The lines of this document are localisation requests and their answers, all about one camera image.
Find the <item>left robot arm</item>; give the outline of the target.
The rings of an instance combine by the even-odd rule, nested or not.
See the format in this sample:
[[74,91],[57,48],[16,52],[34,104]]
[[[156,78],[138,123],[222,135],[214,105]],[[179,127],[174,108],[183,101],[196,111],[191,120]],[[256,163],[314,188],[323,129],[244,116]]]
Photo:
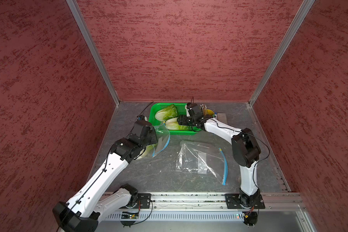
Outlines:
[[72,198],[58,202],[53,214],[60,232],[93,232],[106,216],[127,207],[139,207],[138,190],[129,184],[101,199],[115,178],[148,146],[158,142],[154,126],[142,115],[127,137],[117,140],[105,161],[91,179]]

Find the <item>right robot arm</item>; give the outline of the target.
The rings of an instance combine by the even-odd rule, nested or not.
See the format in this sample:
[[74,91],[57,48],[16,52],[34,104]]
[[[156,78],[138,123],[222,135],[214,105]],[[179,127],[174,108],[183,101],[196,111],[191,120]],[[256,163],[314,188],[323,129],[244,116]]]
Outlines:
[[186,104],[186,115],[180,115],[177,121],[179,125],[194,126],[212,133],[232,145],[233,158],[239,165],[241,174],[240,204],[243,208],[254,207],[260,198],[256,169],[261,149],[252,131],[229,126],[209,115],[205,105],[193,102]]

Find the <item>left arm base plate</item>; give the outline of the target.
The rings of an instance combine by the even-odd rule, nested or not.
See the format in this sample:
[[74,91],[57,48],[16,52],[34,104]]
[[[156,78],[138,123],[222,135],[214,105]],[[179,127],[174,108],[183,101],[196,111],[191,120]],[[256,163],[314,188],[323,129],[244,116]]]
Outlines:
[[149,209],[151,208],[151,193],[137,193],[132,196],[125,209]]

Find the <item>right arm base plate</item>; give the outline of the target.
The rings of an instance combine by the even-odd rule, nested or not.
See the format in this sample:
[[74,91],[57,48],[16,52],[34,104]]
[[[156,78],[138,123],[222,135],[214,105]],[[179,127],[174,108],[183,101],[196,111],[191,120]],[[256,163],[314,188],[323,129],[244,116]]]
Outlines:
[[264,200],[259,192],[256,192],[252,196],[247,194],[225,194],[225,203],[228,209],[242,209],[250,210],[254,209],[265,209]]

